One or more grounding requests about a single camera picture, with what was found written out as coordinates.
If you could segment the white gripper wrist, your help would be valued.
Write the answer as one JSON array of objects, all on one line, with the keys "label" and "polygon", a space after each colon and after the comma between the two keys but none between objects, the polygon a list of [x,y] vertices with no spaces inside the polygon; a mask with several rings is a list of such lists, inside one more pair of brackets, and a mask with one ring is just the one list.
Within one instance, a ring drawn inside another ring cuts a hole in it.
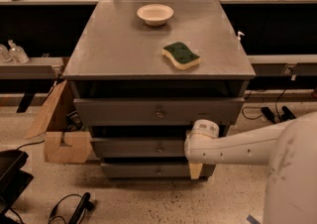
[{"label": "white gripper wrist", "polygon": [[184,153],[190,161],[191,179],[200,177],[203,164],[214,164],[213,147],[219,136],[219,126],[209,120],[197,120],[186,137]]}]

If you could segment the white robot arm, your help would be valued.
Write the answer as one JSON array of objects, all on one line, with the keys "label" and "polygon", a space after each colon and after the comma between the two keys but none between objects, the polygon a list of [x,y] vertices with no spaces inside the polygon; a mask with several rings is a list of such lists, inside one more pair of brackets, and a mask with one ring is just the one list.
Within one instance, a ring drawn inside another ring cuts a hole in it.
[{"label": "white robot arm", "polygon": [[269,166],[263,224],[317,224],[317,112],[226,137],[198,120],[184,152],[196,166]]}]

